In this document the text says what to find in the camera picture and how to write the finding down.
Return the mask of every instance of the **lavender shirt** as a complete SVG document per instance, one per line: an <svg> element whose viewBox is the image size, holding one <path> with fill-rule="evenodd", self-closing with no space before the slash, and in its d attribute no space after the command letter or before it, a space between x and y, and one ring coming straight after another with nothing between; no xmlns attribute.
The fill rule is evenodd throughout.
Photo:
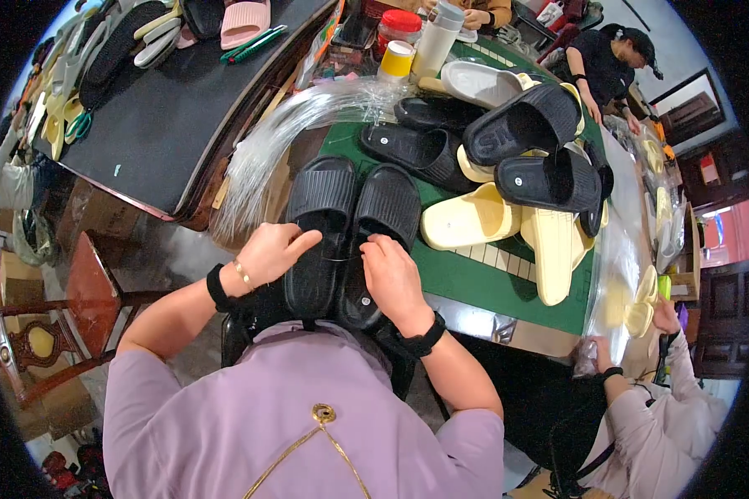
<svg viewBox="0 0 749 499"><path fill-rule="evenodd" d="M393 393L388 377L348 333L279 324L282 336L240 363L181 388L144 351L111 362L104 459L111 492L126 497L241 497L289 445L317 426L314 404L333 407L327 430L373 498L501 496L499 417L464 410L433 434ZM323 434L300 445L253 497L363 497Z"/></svg>

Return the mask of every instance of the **wooden chair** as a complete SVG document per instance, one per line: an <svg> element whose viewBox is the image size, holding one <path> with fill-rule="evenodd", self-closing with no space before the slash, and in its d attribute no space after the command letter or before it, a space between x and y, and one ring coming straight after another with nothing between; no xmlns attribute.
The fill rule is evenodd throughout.
<svg viewBox="0 0 749 499"><path fill-rule="evenodd" d="M141 305L150 304L168 293L122 291L100 258L92 237L98 236L90 232L82 232L78 236L65 300L0 308L0 362L8 373L21 406L27 406L78 374L110 361L116 351L107 351L106 348L121 310L126 306L132 307L122 330L124 334ZM69 310L77 331L69 327L64 309ZM5 317L50 311L57 312L52 324L33 321L18 333L6 330ZM75 334L80 336L87 352L80 348ZM50 367L65 351L77 355L80 362L37 383L26 385L20 374L26 372L29 366Z"/></svg>

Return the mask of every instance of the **gold bracelet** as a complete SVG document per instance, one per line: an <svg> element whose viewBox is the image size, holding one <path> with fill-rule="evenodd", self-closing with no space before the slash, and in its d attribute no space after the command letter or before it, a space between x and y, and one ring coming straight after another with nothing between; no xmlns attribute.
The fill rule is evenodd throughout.
<svg viewBox="0 0 749 499"><path fill-rule="evenodd" d="M241 277L241 280L244 281L246 285L249 286L250 291L255 289L255 286L252 285L250 282L250 275L247 274L247 271L244 270L244 267L241 266L239 263L239 260L234 258L233 259L233 268L236 270L236 274L238 274Z"/></svg>

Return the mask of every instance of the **pink shirt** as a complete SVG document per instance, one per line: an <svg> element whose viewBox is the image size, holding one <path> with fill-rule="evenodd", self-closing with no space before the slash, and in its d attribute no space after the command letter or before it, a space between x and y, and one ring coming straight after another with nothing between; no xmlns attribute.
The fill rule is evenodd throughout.
<svg viewBox="0 0 749 499"><path fill-rule="evenodd" d="M610 442L616 443L616 450L580 480L581 485L604 490L617 499L669 499L691 480L728 409L724 401L699 388L682 332L668 359L672 389L645 384L655 398L651 407L646 407L649 392L640 386L609 406L585 462L593 461Z"/></svg>
<svg viewBox="0 0 749 499"><path fill-rule="evenodd" d="M181 388L144 351L111 362L104 459L114 497L242 497L313 430L314 404L373 498L501 496L504 427L489 410L454 414L433 434L391 393L388 376L338 326L278 324L235 366ZM286 457L255 497L363 497L321 432Z"/></svg>

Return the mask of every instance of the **gold necklace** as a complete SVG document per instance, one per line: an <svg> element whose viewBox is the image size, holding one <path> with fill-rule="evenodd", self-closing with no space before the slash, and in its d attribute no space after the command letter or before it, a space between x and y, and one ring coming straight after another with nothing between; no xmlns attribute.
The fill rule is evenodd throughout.
<svg viewBox="0 0 749 499"><path fill-rule="evenodd" d="M252 494L255 493L256 490L258 490L258 487L263 483L264 480L267 479L269 474L275 469L275 467L283 462L283 459L288 456L288 454L291 454L297 447L304 444L308 440L310 440L311 437L313 437L315 434L318 434L320 431L324 432L324 434L327 435L327 438L330 440L330 443L333 444L335 449L339 451L339 454L341 454L341 457L344 458L344 461L349 465L350 469L352 470L352 473L355 474L355 479L358 480L358 485L361 486L361 491L363 492L363 496L366 497L366 499L371 499L371 496L369 495L369 491L367 490L367 486L363 484L363 481L361 480L360 475L358 474L358 471L355 470L355 467L352 465L352 462L350 461L349 457L347 457L347 454L344 453L344 450L341 448L341 445L333 438L330 433L327 431L327 428L325 428L325 424L335 421L335 410L333 410L332 407L330 407L328 404L316 404L314 405L313 410L311 411L311 414L313 414L314 419L319 422L319 426L314 428L313 430L309 431L308 433L304 434L302 437L300 437L297 442L294 442L293 444L289 445L288 449L285 450L282 454L280 454L280 457L275 459L275 462L272 463L271 466L267 468L266 471L263 472L263 474L258 478L258 480L255 481L254 484L250 487L250 489L247 491L246 494L244 494L243 499L249 499Z"/></svg>

